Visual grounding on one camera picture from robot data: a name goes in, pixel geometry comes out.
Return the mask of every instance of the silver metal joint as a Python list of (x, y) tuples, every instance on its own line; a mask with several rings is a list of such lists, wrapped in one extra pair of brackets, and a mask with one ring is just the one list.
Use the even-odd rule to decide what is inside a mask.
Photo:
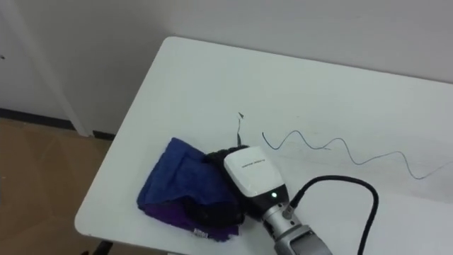
[(288, 205), (286, 209), (283, 211), (282, 215), (285, 219), (290, 220), (292, 218), (293, 213), (294, 208), (291, 205)]

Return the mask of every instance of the black cable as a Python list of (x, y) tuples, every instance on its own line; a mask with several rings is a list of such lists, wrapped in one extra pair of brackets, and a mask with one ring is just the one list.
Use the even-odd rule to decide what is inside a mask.
[(374, 217), (376, 216), (377, 208), (379, 207), (379, 195), (377, 194), (376, 189), (371, 186), (369, 183), (359, 180), (357, 178), (349, 177), (349, 176), (319, 176), (313, 178), (311, 181), (306, 183), (299, 192), (294, 196), (294, 198), (289, 203), (289, 206), (295, 209), (299, 204), (300, 200), (304, 196), (305, 192), (315, 183), (319, 181), (346, 181), (349, 183), (355, 183), (361, 186), (364, 186), (368, 189), (371, 194), (373, 195), (373, 206), (371, 208), (371, 212), (369, 213), (367, 223), (365, 224), (365, 228), (363, 229), (362, 238), (360, 239), (359, 249), (357, 250), (357, 255), (363, 255), (363, 251), (365, 250), (365, 244), (367, 243), (367, 238), (369, 234), (369, 230), (373, 225)]

